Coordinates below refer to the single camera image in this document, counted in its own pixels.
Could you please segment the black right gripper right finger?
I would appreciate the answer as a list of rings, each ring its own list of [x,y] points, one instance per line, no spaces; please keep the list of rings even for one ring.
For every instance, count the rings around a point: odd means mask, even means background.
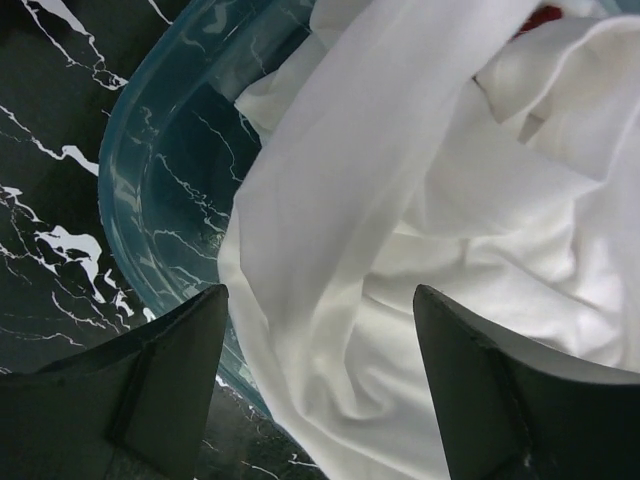
[[[453,479],[636,479],[639,376],[417,287],[414,319]]]

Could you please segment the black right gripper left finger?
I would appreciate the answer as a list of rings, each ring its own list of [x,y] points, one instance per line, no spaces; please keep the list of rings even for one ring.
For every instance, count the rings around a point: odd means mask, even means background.
[[[34,373],[1,377],[4,479],[191,479],[228,290]]]

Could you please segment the white printed t shirt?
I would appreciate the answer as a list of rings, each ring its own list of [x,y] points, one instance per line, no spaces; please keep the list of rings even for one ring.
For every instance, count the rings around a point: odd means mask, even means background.
[[[565,1],[319,1],[237,99],[262,149],[218,269],[274,420],[331,479],[444,479],[429,285],[639,367],[639,19]]]

